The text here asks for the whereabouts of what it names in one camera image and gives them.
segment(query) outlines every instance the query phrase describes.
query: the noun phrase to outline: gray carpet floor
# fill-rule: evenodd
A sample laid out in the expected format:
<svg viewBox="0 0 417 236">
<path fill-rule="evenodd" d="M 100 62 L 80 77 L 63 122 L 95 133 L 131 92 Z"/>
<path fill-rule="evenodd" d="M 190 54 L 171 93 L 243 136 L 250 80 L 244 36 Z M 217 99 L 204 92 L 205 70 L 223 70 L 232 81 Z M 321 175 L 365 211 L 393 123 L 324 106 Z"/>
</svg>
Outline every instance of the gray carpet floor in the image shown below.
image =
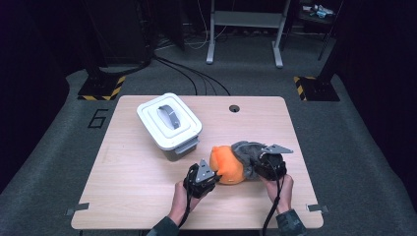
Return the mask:
<svg viewBox="0 0 417 236">
<path fill-rule="evenodd" d="M 302 101 L 293 77 L 317 76 L 331 44 L 318 61 L 322 43 L 306 35 L 291 35 L 282 52 L 284 67 L 274 66 L 271 37 L 229 37 L 216 44 L 214 63 L 206 64 L 208 45 L 185 51 L 166 47 L 157 56 L 190 67 L 222 83 L 231 95 L 282 96 L 297 134 L 311 180 L 324 214 L 320 229 L 309 235 L 417 235 L 417 215 L 399 180 L 367 131 L 338 76 L 331 80 L 340 102 Z M 127 68 L 113 67 L 108 71 Z M 190 74 L 198 95 L 227 95 Z M 0 235 L 78 235 L 67 208 L 75 206 L 89 177 L 95 156 L 117 100 L 126 94 L 195 94 L 182 74 L 152 61 L 128 75 L 115 100 L 85 101 L 77 92 L 85 71 L 68 76 L 70 93 L 50 128 L 24 166 L 0 196 Z M 97 109 L 105 117 L 101 128 L 89 128 Z M 140 235 L 130 230 L 86 230 L 84 235 Z M 260 235 L 260 231 L 184 231 L 182 235 Z M 277 235 L 270 230 L 268 235 Z"/>
</svg>

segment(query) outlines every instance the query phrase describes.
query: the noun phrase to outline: hand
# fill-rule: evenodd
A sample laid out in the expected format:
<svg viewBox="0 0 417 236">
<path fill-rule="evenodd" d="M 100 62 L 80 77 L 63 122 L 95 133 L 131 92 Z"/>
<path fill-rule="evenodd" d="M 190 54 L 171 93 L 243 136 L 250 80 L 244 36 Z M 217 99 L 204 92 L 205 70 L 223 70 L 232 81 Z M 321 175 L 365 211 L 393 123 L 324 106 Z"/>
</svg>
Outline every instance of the hand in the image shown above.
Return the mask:
<svg viewBox="0 0 417 236">
<path fill-rule="evenodd" d="M 275 201 L 277 194 L 277 185 L 276 181 L 269 181 L 262 176 L 260 176 L 262 182 L 265 184 L 268 192 L 268 196 L 271 202 Z M 294 186 L 294 180 L 290 175 L 284 175 L 279 179 L 279 186 L 281 187 L 281 193 L 279 194 L 279 203 L 276 207 L 278 213 L 284 213 L 291 209 L 291 199 L 292 199 L 292 187 Z"/>
<path fill-rule="evenodd" d="M 190 212 L 196 207 L 202 198 L 196 199 L 191 198 L 190 201 Z M 187 190 L 183 186 L 183 181 L 177 182 L 175 184 L 175 193 L 174 198 L 172 199 L 171 211 L 168 214 L 168 217 L 175 222 L 178 226 L 181 223 L 181 220 L 184 216 L 185 210 L 187 208 Z"/>
</svg>

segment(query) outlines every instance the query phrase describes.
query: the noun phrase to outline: black device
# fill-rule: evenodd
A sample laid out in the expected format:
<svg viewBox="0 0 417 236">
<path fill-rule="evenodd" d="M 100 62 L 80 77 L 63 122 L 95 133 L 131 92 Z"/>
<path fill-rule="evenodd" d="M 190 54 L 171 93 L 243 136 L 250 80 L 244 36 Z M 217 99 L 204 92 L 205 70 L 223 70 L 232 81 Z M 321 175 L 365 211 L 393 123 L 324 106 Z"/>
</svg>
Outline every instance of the black device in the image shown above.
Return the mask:
<svg viewBox="0 0 417 236">
<path fill-rule="evenodd" d="M 287 169 L 285 167 L 285 161 L 283 160 L 282 153 L 292 153 L 291 149 L 281 147 L 278 145 L 272 145 L 269 147 L 265 147 L 261 149 L 261 154 L 259 156 L 259 162 L 254 164 L 254 170 L 260 176 L 266 178 L 270 181 L 277 182 L 277 193 L 276 198 L 273 201 L 272 208 L 269 211 L 267 219 L 264 223 L 263 228 L 263 236 L 267 235 L 267 227 L 272 217 L 273 213 L 275 212 L 276 206 L 279 203 L 279 195 L 281 193 L 281 189 L 284 183 L 284 178 L 282 178 L 282 183 L 279 185 L 279 179 L 283 177 Z"/>
<path fill-rule="evenodd" d="M 217 174 L 202 159 L 200 166 L 195 163 L 190 167 L 183 185 L 187 190 L 187 195 L 200 199 L 214 189 L 215 183 L 218 180 L 219 177 Z"/>
<path fill-rule="evenodd" d="M 259 162 L 254 165 L 255 172 L 267 180 L 272 181 L 284 176 L 287 170 L 281 154 L 291 153 L 292 150 L 278 145 L 272 145 L 262 148 L 261 151 L 263 153 L 259 157 Z"/>
</svg>

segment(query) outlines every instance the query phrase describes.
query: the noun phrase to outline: wrist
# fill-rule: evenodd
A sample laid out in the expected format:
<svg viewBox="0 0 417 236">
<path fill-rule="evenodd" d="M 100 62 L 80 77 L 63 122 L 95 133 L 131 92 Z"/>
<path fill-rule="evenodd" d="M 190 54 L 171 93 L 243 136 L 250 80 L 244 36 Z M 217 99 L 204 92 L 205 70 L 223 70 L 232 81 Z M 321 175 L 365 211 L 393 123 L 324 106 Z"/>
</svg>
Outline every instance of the wrist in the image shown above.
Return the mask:
<svg viewBox="0 0 417 236">
<path fill-rule="evenodd" d="M 184 213 L 180 213 L 177 212 L 175 210 L 172 210 L 171 212 L 169 212 L 169 214 L 167 215 L 177 226 L 180 225 L 181 220 L 184 216 Z"/>
<path fill-rule="evenodd" d="M 291 210 L 291 208 L 290 208 L 289 206 L 277 206 L 277 207 L 276 207 L 276 212 L 277 212 L 278 214 L 285 213 L 285 212 L 287 212 L 287 211 L 289 211 L 289 210 Z"/>
</svg>

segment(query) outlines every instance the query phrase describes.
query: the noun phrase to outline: container lid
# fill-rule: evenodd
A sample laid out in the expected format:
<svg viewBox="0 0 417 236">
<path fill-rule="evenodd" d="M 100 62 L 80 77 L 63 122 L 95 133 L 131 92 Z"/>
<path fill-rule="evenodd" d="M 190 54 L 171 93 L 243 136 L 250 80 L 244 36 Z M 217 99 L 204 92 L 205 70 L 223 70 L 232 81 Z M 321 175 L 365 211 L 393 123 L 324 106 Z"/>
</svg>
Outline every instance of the container lid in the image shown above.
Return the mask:
<svg viewBox="0 0 417 236">
<path fill-rule="evenodd" d="M 141 104 L 138 115 L 157 145 L 171 150 L 197 136 L 203 125 L 174 93 L 166 93 Z"/>
</svg>

